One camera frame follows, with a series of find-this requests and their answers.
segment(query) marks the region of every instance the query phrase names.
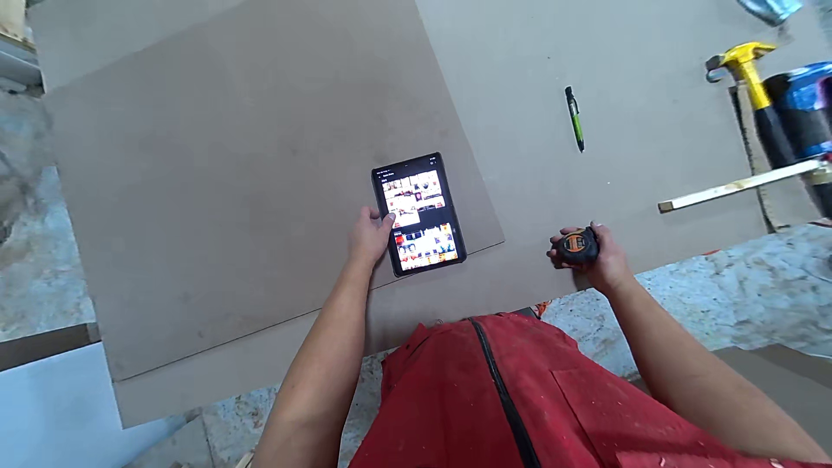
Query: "workbench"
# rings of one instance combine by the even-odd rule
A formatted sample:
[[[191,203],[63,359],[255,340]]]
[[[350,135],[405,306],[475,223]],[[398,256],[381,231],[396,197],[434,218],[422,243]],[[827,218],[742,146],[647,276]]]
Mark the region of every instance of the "workbench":
[[[32,25],[47,92],[237,3],[38,5]],[[750,175],[728,83],[707,83],[704,62],[752,40],[781,46],[760,62],[763,76],[828,58],[808,7],[777,30],[729,0],[417,4],[505,242],[406,286],[373,290],[367,352],[397,346],[420,322],[512,311],[575,291],[571,273],[555,271],[544,255],[560,227],[603,222],[636,271],[766,234],[753,192],[667,215],[656,204]],[[580,104],[583,154],[566,86]],[[114,381],[122,422],[274,385],[316,316]]]

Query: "tablet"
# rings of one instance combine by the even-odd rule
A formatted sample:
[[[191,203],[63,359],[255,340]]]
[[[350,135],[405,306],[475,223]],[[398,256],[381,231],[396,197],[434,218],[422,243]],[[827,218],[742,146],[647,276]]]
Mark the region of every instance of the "tablet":
[[[396,213],[388,249],[396,276],[465,261],[442,155],[435,152],[373,169],[379,212]]]

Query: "zipper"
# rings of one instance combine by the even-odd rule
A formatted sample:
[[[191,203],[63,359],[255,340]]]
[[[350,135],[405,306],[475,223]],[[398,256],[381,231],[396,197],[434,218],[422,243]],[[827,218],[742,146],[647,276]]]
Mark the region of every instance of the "zipper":
[[[526,468],[540,468],[540,460],[537,459],[537,452],[534,451],[534,447],[532,446],[532,438],[528,436],[528,431],[526,431],[526,426],[522,423],[520,413],[518,413],[512,397],[508,394],[503,377],[500,376],[500,370],[497,368],[497,362],[494,360],[494,354],[491,352],[488,338],[485,337],[485,330],[472,317],[468,319],[471,321],[473,329],[477,332],[479,344],[483,347],[485,361],[488,363],[488,371],[491,372],[491,379],[494,381],[494,385],[497,387],[497,393],[500,395],[500,403],[503,404],[503,412],[506,413],[508,425],[512,428],[514,443],[517,444],[518,450],[520,451],[522,464]]]

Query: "brown fiberboard sheet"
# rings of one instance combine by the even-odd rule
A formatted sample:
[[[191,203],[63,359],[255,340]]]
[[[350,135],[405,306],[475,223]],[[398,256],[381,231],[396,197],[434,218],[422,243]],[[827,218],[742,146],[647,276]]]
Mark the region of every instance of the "brown fiberboard sheet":
[[[410,0],[249,0],[46,101],[116,381],[321,307],[372,167],[441,152],[503,240]]]

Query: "tape measure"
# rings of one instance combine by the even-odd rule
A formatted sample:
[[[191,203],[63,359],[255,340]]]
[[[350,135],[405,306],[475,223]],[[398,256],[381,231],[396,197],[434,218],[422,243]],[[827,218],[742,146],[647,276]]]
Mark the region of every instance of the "tape measure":
[[[570,232],[555,246],[564,262],[570,265],[592,263],[598,258],[598,239],[591,227]]]

